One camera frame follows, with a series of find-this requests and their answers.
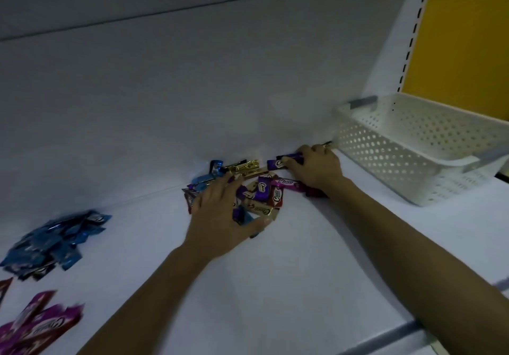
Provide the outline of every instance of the basket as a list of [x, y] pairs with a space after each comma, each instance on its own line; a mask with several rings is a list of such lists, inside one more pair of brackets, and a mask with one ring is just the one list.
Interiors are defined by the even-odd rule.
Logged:
[[509, 122], [396, 93], [337, 109], [341, 152], [428, 206], [482, 185], [509, 159]]

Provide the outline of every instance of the person's left arm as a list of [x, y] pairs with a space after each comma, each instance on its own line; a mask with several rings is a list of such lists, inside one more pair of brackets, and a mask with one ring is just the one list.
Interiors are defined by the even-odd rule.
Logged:
[[270, 223], [269, 218], [260, 217], [241, 227], [232, 220], [232, 204], [242, 179], [228, 184], [230, 177], [227, 174], [216, 180], [194, 201], [184, 243], [168, 255], [78, 355], [152, 353], [182, 297], [207, 264]]

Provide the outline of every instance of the pile of candy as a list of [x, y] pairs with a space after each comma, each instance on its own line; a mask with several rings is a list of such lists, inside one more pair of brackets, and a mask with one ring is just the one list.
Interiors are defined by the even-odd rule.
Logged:
[[21, 281], [29, 277], [38, 281], [51, 272], [56, 264], [67, 270], [81, 258], [77, 245], [86, 242], [89, 235], [105, 230], [102, 225], [110, 218], [89, 210], [50, 220], [14, 244], [0, 266]]
[[[332, 142], [327, 142], [323, 146], [330, 147], [331, 144]], [[303, 192], [307, 197], [326, 197], [322, 191], [308, 187], [300, 181], [280, 178], [272, 173], [271, 171], [287, 168], [282, 161], [284, 156], [295, 159], [301, 165], [304, 164], [301, 153], [278, 155], [276, 159], [268, 160], [266, 167], [260, 167], [260, 162], [256, 159], [250, 161], [245, 159], [228, 166], [224, 166], [222, 160], [210, 161], [209, 173], [194, 178], [187, 188], [182, 189], [189, 214], [191, 214], [193, 201], [198, 195], [207, 189], [214, 180], [224, 176], [227, 172], [231, 172], [234, 176], [242, 175], [246, 180], [258, 177], [258, 180], [241, 185], [237, 190], [237, 200], [234, 203], [232, 218], [239, 225], [245, 225], [253, 220], [249, 213], [267, 216], [275, 220], [283, 206], [285, 189]]]
[[[0, 281], [2, 297], [9, 280]], [[83, 305], [64, 309], [56, 304], [44, 309], [56, 291], [45, 291], [34, 296], [16, 320], [0, 326], [0, 353], [2, 355], [37, 355], [78, 324], [83, 316]]]

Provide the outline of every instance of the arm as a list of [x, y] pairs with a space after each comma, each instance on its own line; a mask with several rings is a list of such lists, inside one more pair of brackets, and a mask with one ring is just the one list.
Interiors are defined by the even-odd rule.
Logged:
[[508, 299], [344, 178], [332, 151], [321, 145], [299, 151], [304, 165], [284, 163], [332, 199], [387, 285], [451, 355], [509, 353]]
[[169, 254], [78, 355], [153, 353], [182, 297], [207, 264], [270, 223], [269, 218], [260, 217], [241, 227], [232, 220], [232, 203], [242, 179], [227, 184], [230, 177], [228, 174], [218, 179], [194, 201], [184, 243]]

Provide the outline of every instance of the yellow panel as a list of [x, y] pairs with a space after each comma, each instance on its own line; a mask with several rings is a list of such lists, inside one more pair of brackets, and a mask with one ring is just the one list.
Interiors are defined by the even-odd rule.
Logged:
[[509, 120], [509, 0], [428, 0], [403, 92]]

